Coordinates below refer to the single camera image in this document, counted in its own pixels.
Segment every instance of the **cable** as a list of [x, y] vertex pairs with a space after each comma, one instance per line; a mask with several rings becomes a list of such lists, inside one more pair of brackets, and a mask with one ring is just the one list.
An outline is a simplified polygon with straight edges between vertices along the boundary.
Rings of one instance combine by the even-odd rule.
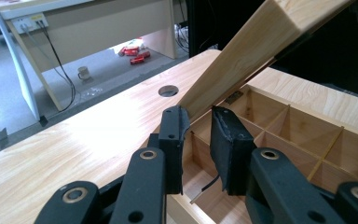
[[181, 38], [180, 38], [180, 36], [179, 36], [179, 30], [180, 30], [179, 25], [175, 25], [175, 27], [177, 27], [177, 28], [175, 28], [175, 29], [176, 29], [176, 33], [177, 33], [177, 37], [175, 38], [176, 43], [179, 45], [179, 47], [180, 47], [183, 51], [185, 51], [186, 53], [188, 53], [188, 43], [187, 43], [187, 46], [185, 46], [185, 45], [182, 43], [182, 41], [180, 40]]
[[213, 14], [214, 28], [213, 28], [212, 34], [204, 42], [202, 42], [202, 44], [200, 44], [199, 53], [201, 52], [201, 49], [202, 49], [203, 45], [205, 45], [214, 36], [214, 34], [216, 33], [216, 30], [217, 30], [217, 17], [216, 17], [216, 14], [214, 13], [211, 0], [207, 0], [207, 1], [208, 1], [208, 4], [209, 4], [209, 7], [211, 8], [212, 14]]
[[201, 189], [201, 192], [199, 194], [197, 194], [197, 196], [193, 200], [191, 200], [190, 203], [193, 204], [206, 189], [208, 189], [210, 186], [212, 186], [219, 179], [219, 177], [220, 177], [220, 175], [217, 175], [209, 184], [207, 184], [205, 187], [203, 187]]
[[65, 111], [66, 109], [69, 108], [69, 106], [72, 105], [72, 103], [74, 102], [75, 98], [76, 98], [76, 87], [75, 84], [72, 82], [72, 79], [69, 78], [69, 76], [66, 74], [65, 70], [63, 69], [60, 57], [57, 54], [56, 49], [54, 48], [54, 45], [51, 43], [50, 37], [48, 36], [48, 30], [46, 29], [45, 24], [43, 23], [43, 21], [37, 21], [36, 24], [40, 27], [40, 29], [42, 29], [43, 34], [45, 35], [45, 37], [48, 39], [48, 42], [51, 46], [51, 49], [53, 50], [53, 53], [60, 65], [61, 70], [63, 71], [64, 75], [65, 75], [65, 79], [67, 80], [67, 82], [69, 83], [70, 87], [71, 87], [71, 101], [69, 103], [69, 105], [64, 108], [62, 111]]
[[45, 51], [43, 51], [40, 48], [40, 44], [39, 42], [36, 41], [36, 39], [34, 39], [34, 37], [29, 33], [28, 27], [26, 27], [25, 25], [21, 25], [21, 29], [23, 32], [25, 32], [28, 37], [31, 39], [31, 41], [34, 43], [34, 45], [39, 49], [40, 52], [42, 52], [42, 54], [48, 59], [48, 62], [50, 63], [51, 67], [56, 71], [56, 73], [63, 79], [65, 80], [65, 82], [70, 85], [69, 81], [66, 80], [66, 78], [55, 68], [55, 64], [54, 62], [51, 60], [51, 58], [46, 54]]

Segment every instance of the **wooden box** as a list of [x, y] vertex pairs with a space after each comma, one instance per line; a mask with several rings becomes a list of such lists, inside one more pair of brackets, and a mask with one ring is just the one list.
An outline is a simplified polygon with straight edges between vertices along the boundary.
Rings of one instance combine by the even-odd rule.
[[[240, 89], [243, 96], [234, 103], [220, 105], [236, 113], [258, 147], [280, 150], [310, 183], [333, 193], [342, 182], [358, 181], [358, 129], [351, 125], [346, 128], [337, 120], [251, 85]], [[183, 179], [184, 194], [189, 199], [217, 175], [209, 148], [211, 123], [209, 111], [191, 125], [186, 137], [185, 152], [191, 156], [184, 161]], [[222, 192], [220, 179], [195, 201], [194, 207], [201, 222], [204, 218], [216, 223], [251, 222], [244, 197]]]

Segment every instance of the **wood grain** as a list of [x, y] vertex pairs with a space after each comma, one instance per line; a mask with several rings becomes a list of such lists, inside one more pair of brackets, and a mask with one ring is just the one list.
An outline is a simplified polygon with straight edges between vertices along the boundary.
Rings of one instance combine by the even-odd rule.
[[268, 0], [231, 39], [180, 101], [191, 120], [228, 97], [244, 80], [349, 0]]
[[[154, 131], [219, 54], [209, 50], [0, 152], [0, 223], [32, 223], [58, 188], [75, 180], [99, 187], [127, 170]], [[161, 97], [165, 85], [179, 88]]]

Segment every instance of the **light wood surface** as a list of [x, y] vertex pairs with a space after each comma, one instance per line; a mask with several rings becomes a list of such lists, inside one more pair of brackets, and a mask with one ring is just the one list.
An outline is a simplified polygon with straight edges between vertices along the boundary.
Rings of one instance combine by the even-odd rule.
[[[123, 175], [132, 152], [138, 149], [159, 125], [162, 110], [176, 105], [218, 55], [218, 50], [205, 51], [195, 58], [1, 151], [0, 223], [34, 222], [52, 193], [69, 182], [88, 180], [102, 187]], [[171, 98], [160, 97], [158, 90], [165, 85], [176, 85], [179, 93]], [[291, 107], [304, 106], [306, 113], [326, 117], [342, 125], [346, 125], [348, 120], [358, 120], [357, 97], [332, 91], [273, 69], [266, 69], [260, 73], [248, 83], [246, 88], [250, 88], [257, 94], [279, 98], [280, 102], [289, 103]], [[346, 116], [340, 116], [340, 113], [345, 113]], [[351, 123], [351, 126], [358, 130], [358, 123]], [[256, 126], [252, 132], [261, 134]], [[260, 137], [260, 142], [268, 140], [266, 137]], [[188, 137], [186, 141], [191, 143], [191, 137]], [[302, 157], [302, 153], [304, 152], [295, 153], [294, 157]], [[327, 157], [328, 160], [321, 164], [321, 169], [318, 169], [313, 178], [315, 183], [320, 183], [328, 189], [334, 186], [330, 186], [326, 178], [331, 178], [334, 174], [356, 180], [353, 175], [339, 170], [339, 167], [355, 170], [356, 168], [351, 165], [351, 160], [344, 160], [341, 164], [341, 160], [334, 156], [343, 155], [340, 150], [332, 149], [332, 153], [333, 157]], [[300, 163], [305, 165], [304, 172], [307, 173], [310, 171], [307, 165], [310, 161], [308, 157], [314, 158], [311, 162], [318, 160], [317, 157], [307, 154], [303, 160], [305, 163]], [[185, 162], [192, 162], [185, 168], [186, 196], [169, 198], [169, 202], [172, 203], [172, 206], [168, 205], [169, 209], [172, 208], [169, 213], [172, 212], [172, 218], [179, 218], [176, 219], [178, 223], [189, 220], [210, 223], [211, 217], [220, 215], [208, 205], [208, 198], [200, 198], [200, 206], [188, 203], [188, 198], [194, 197], [203, 187], [203, 183], [212, 178], [201, 168], [192, 168], [198, 165], [191, 158], [191, 151], [185, 154]], [[353, 159], [355, 164], [358, 164], [358, 159]], [[214, 201], [218, 203], [218, 206], [225, 207], [227, 204], [233, 206], [232, 213], [229, 212], [230, 209], [225, 210], [229, 216], [222, 220], [225, 218], [235, 220], [232, 218], [243, 211], [243, 203], [239, 203], [240, 199], [234, 200], [235, 202], [231, 200], [219, 196]], [[183, 209], [175, 213], [175, 208], [178, 206]]]
[[[0, 223], [31, 223], [58, 188], [99, 187], [123, 175], [133, 151], [218, 55], [211, 50], [0, 152]], [[158, 95], [175, 85], [177, 95]]]
[[191, 120], [234, 92], [249, 76], [345, 7], [349, 0], [268, 0], [231, 39], [179, 103]]

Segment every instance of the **black cable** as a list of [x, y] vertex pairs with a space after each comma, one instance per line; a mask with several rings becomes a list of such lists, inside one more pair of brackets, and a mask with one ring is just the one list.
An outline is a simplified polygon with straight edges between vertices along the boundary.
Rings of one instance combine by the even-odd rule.
[[212, 34], [204, 42], [202, 42], [202, 44], [200, 44], [199, 53], [201, 52], [201, 49], [202, 49], [203, 45], [205, 45], [214, 36], [214, 34], [216, 33], [216, 30], [217, 30], [217, 17], [216, 17], [216, 14], [214, 13], [211, 0], [207, 0], [207, 1], [208, 1], [208, 4], [209, 4], [209, 7], [211, 8], [211, 12], [213, 14], [214, 28], [213, 28]]
[[177, 33], [177, 37], [175, 38], [176, 43], [179, 45], [179, 47], [186, 53], [188, 53], [188, 47], [186, 47], [185, 45], [183, 45], [183, 43], [180, 41], [180, 36], [179, 36], [179, 30], [176, 30]]
[[73, 83], [72, 79], [69, 78], [69, 76], [66, 74], [65, 70], [63, 69], [60, 57], [58, 56], [57, 51], [54, 48], [54, 45], [51, 43], [50, 37], [48, 36], [48, 29], [46, 28], [45, 24], [42, 21], [37, 21], [36, 24], [42, 29], [43, 34], [48, 39], [48, 42], [51, 45], [51, 48], [52, 48], [52, 50], [54, 52], [54, 55], [55, 55], [59, 65], [60, 65], [60, 68], [63, 71], [63, 73], [65, 75], [65, 78], [66, 78], [67, 82], [69, 83], [69, 85], [71, 87], [71, 101], [70, 101], [69, 105], [62, 110], [62, 111], [65, 111], [66, 109], [69, 108], [69, 106], [72, 105], [72, 103], [74, 102], [74, 100], [76, 98], [76, 87], [75, 87], [75, 84]]
[[201, 189], [201, 192], [194, 199], [192, 199], [190, 201], [190, 203], [193, 204], [206, 189], [208, 189], [210, 186], [212, 186], [219, 179], [219, 177], [220, 177], [220, 175], [217, 175], [209, 184], [207, 184], [205, 187], [203, 187]]
[[214, 184], [214, 182], [216, 182], [218, 179], [219, 179], [219, 175], [217, 175], [212, 181], [211, 181], [211, 183], [209, 183], [209, 184], [207, 184], [205, 187], [203, 187], [202, 189], [201, 189], [201, 191], [203, 192], [203, 191], [205, 191], [206, 189], [208, 189], [210, 186], [212, 186], [213, 184]]

